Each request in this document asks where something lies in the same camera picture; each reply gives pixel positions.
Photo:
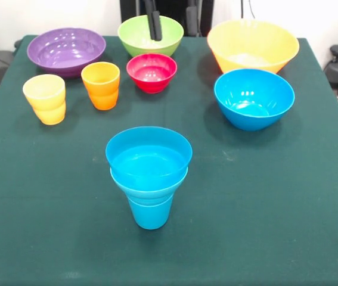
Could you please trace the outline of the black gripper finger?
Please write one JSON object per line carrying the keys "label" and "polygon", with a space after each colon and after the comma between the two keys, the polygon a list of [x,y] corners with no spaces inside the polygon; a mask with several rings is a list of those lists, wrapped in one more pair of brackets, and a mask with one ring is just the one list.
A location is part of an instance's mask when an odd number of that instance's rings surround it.
{"label": "black gripper finger", "polygon": [[197,1],[188,0],[186,7],[187,33],[189,36],[197,36]]}
{"label": "black gripper finger", "polygon": [[155,0],[145,0],[145,10],[148,17],[150,38],[154,41],[162,40],[162,27],[160,23],[160,13],[156,8]]}

